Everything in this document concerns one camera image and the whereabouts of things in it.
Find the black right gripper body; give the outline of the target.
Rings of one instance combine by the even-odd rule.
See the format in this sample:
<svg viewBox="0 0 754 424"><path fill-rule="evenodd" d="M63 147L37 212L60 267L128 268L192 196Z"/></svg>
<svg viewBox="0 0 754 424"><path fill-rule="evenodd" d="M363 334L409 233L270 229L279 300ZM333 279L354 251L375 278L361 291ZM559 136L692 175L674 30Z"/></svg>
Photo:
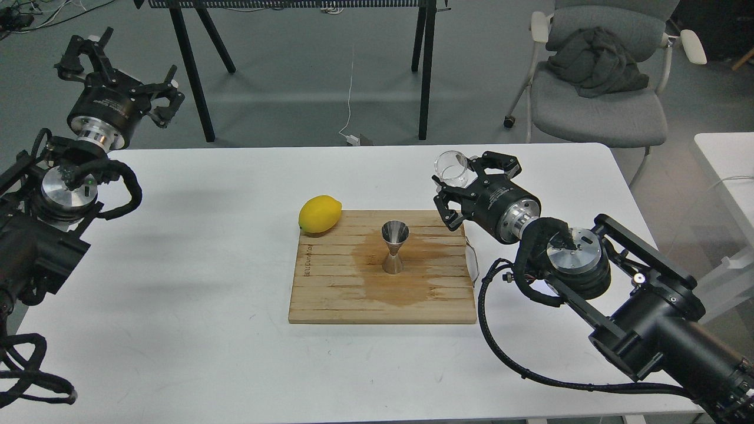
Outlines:
<svg viewBox="0 0 754 424"><path fill-rule="evenodd" d="M514 244L530 221L541 215L541 202L503 174L478 177L468 186L469 220L501 244Z"/></svg>

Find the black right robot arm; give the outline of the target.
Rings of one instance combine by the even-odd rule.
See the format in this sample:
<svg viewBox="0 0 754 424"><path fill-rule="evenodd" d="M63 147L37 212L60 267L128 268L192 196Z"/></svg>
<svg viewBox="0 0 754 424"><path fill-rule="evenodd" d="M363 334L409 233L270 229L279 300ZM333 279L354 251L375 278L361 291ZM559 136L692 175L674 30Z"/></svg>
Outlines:
<svg viewBox="0 0 754 424"><path fill-rule="evenodd" d="M523 379L577 391L689 398L716 423L752 422L752 362L699 324L697 282L606 214L592 228L542 217L541 202L512 179L515 156L447 151L434 164L434 204L451 231L471 221L514 260L496 259L478 295L478 320L495 356ZM488 286L500 273L529 300L567 305L590 327L590 343L630 383L568 383L542 376L504 353L488 327Z"/></svg>

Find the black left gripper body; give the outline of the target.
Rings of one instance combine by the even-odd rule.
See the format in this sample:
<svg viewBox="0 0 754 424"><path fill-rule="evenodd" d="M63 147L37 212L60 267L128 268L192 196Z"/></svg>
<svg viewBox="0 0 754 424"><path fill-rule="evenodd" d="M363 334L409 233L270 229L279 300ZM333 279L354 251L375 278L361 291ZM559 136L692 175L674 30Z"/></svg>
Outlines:
<svg viewBox="0 0 754 424"><path fill-rule="evenodd" d="M84 89L68 114L68 126L75 134L81 134L86 124L108 124L115 137L108 150L122 150L130 145L135 129L144 115L151 110L148 94L132 93L142 82L128 74L116 74L117 83L105 84L99 74L89 74Z"/></svg>

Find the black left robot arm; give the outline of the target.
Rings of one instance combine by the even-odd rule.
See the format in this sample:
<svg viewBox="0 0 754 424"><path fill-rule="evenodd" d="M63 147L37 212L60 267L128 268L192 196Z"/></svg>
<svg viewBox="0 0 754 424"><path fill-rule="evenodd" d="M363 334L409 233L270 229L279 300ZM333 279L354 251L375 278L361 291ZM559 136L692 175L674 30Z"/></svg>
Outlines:
<svg viewBox="0 0 754 424"><path fill-rule="evenodd" d="M35 306L60 287L90 245L82 234L96 219L133 212L143 200L135 172L110 152L129 146L143 118L166 128L185 96L172 65L164 81L144 84L111 65L105 46L113 34L73 35L55 65L62 80L80 81L83 91L68 114L72 138L38 132L2 174L1 308L2 407L19 398L33 402L77 400L70 381L41 370L48 350L37 333L10 334L8 317L17 303Z"/></svg>

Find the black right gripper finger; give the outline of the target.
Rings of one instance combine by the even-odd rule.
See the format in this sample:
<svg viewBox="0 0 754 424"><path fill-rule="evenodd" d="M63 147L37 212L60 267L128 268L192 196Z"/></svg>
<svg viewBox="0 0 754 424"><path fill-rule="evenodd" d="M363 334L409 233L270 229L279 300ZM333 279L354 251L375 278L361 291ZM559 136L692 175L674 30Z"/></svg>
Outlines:
<svg viewBox="0 0 754 424"><path fill-rule="evenodd" d="M467 188L472 190L493 190L493 188L514 187L512 178L521 172L517 157L496 152L484 152L479 157L469 158L472 172Z"/></svg>
<svg viewBox="0 0 754 424"><path fill-rule="evenodd" d="M432 180L437 187L434 204L449 231L456 231L464 221L473 220L474 207L479 200L476 191L450 186L437 176L432 176Z"/></svg>

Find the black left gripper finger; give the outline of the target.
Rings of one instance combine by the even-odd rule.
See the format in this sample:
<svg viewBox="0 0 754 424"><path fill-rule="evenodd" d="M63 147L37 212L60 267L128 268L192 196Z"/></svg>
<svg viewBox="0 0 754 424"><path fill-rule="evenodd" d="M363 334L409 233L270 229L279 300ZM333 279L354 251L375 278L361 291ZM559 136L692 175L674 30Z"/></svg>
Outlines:
<svg viewBox="0 0 754 424"><path fill-rule="evenodd" d="M185 100L185 95L178 90L178 83L174 80L177 70L177 66L172 65L161 82L139 83L127 89L127 95L140 115L150 118L159 128L167 128Z"/></svg>
<svg viewBox="0 0 754 424"><path fill-rule="evenodd" d="M97 40L73 35L59 63L54 65L58 78L81 83L122 83L124 74L111 65L104 52L114 32L109 26ZM87 56L92 65L92 72L87 75L79 59L82 55Z"/></svg>

